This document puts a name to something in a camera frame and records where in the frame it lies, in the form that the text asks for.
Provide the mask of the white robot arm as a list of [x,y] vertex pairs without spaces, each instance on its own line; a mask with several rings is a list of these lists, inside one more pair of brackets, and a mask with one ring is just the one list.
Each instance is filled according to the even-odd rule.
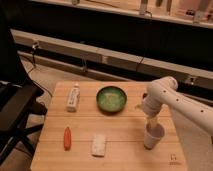
[[213,136],[213,108],[178,93],[177,88],[176,79],[170,76],[149,82],[142,101],[143,112],[155,117],[166,104]]

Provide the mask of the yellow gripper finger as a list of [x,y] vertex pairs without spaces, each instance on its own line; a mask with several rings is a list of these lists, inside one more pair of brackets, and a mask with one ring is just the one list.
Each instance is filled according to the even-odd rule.
[[155,129],[158,124],[158,117],[147,117],[147,124],[151,130]]

